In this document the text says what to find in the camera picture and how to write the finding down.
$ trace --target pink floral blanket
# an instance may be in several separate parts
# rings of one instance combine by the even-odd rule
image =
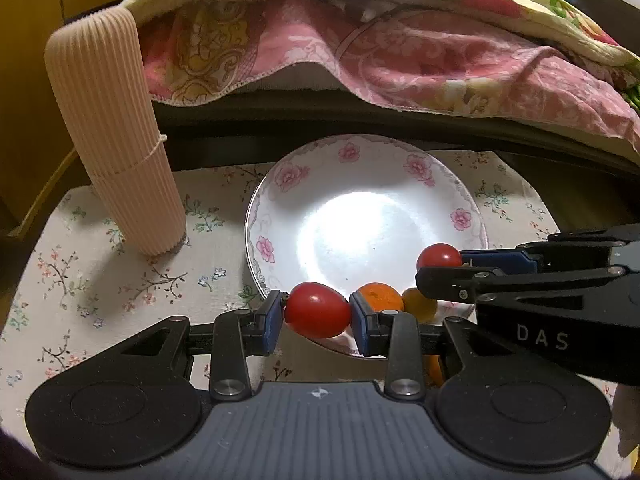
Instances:
[[[640,118],[606,81],[559,50],[451,10],[393,0],[194,1],[143,23],[140,41],[152,97],[171,105],[205,104],[316,63],[377,106],[534,121],[640,147]],[[605,34],[590,41],[620,48]]]

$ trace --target cherry tomato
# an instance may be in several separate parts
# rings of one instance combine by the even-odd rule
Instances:
[[[449,244],[433,244],[418,256],[417,270],[422,267],[461,267],[460,252]]]
[[[305,337],[334,337],[351,323],[351,307],[331,287],[314,282],[300,283],[289,294],[284,321]]]

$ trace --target white floral plate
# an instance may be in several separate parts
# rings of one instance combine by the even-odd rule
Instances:
[[[263,297],[301,282],[345,298],[369,282],[402,293],[415,286],[424,247],[487,248],[478,208],[451,171],[414,146],[373,135],[328,137],[285,156],[255,190],[244,235]],[[468,304],[443,303],[449,315],[471,313]],[[349,330],[315,341],[358,355]]]

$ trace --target tablecloth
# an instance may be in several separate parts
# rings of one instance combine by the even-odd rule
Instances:
[[[544,240],[557,231],[537,192],[492,152],[433,151],[476,200],[492,248]],[[211,322],[260,303],[244,253],[244,215],[271,164],[174,173],[187,235],[176,250],[145,258],[128,245],[91,186],[66,194],[31,254],[0,336],[0,422],[27,446],[31,392],[62,370],[165,317]],[[208,356],[191,383],[207,388]],[[247,359],[252,385],[268,381],[380,380],[384,360],[337,354],[282,330],[274,355]],[[595,381],[612,402],[616,385]],[[598,462],[614,476],[632,460],[612,426]]]

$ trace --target flower print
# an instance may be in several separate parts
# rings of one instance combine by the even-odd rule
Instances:
[[[360,158],[360,147],[353,142],[347,142],[339,151],[340,162],[355,162]]]
[[[296,187],[308,174],[309,168],[307,166],[297,166],[285,162],[276,173],[276,186],[280,188],[281,192],[286,193],[289,189]]]
[[[146,292],[142,295],[142,301],[144,301],[145,304],[150,305],[156,302],[156,297],[151,292]]]
[[[451,213],[450,217],[453,222],[453,227],[455,227],[457,231],[464,231],[471,227],[471,213],[461,207]]]
[[[404,163],[404,170],[422,182],[425,186],[434,187],[436,183],[431,174],[431,161],[419,155],[408,155]]]
[[[269,241],[268,238],[264,236],[258,237],[258,241],[255,244],[258,251],[262,255],[262,259],[265,262],[269,262],[270,264],[274,264],[276,262],[275,257],[273,256],[273,244]]]
[[[373,28],[377,46],[392,54],[407,57],[422,46],[414,30],[398,20],[381,20]]]

